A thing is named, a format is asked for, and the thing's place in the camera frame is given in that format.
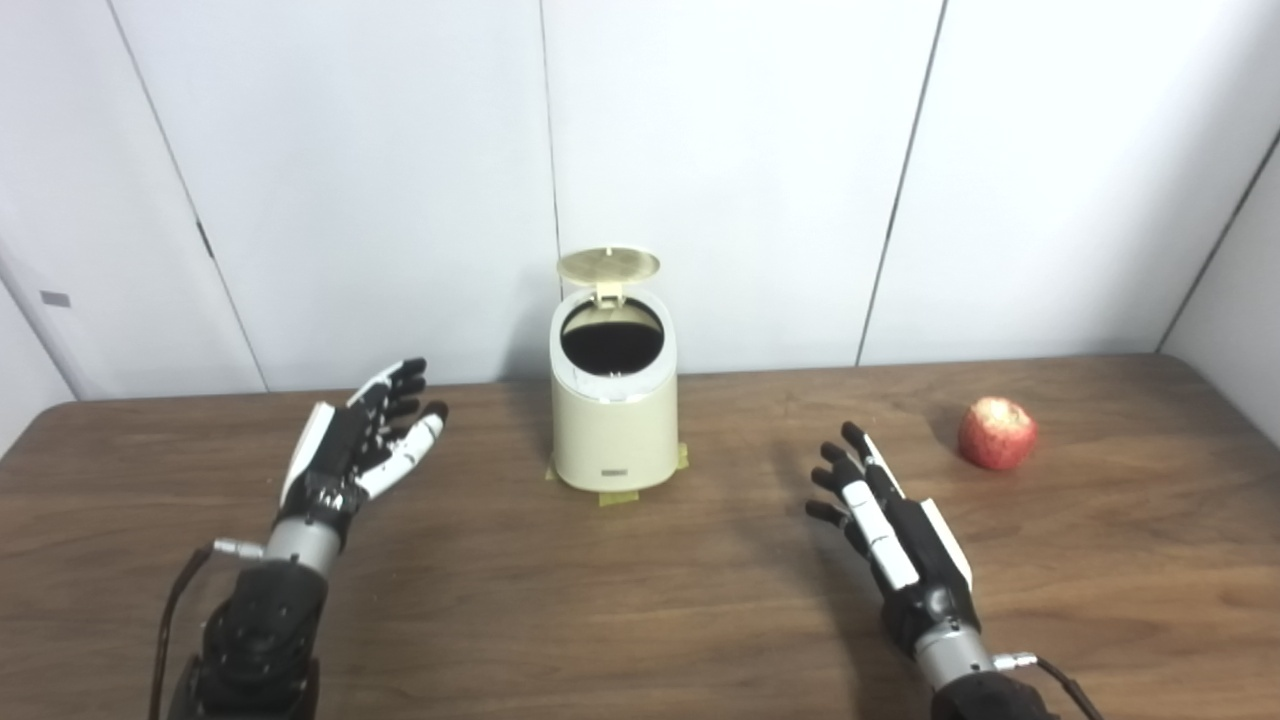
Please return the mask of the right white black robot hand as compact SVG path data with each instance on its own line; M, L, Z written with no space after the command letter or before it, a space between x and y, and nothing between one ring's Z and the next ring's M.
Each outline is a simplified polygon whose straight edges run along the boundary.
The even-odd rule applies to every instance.
M826 464L812 470L812 483L835 501L808 500L804 510L867 560L893 644L915 659L931 632L979 632L972 569L936 503L908 497L859 425L845 421L840 433L842 443L824 442Z

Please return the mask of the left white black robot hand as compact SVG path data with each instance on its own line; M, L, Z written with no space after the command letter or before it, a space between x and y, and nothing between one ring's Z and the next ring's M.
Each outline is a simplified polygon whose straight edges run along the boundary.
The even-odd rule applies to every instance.
M383 496L433 450L449 407L422 402L428 360L408 357L375 373L342 405L317 402L285 471L274 524L302 521L343 544L360 509Z

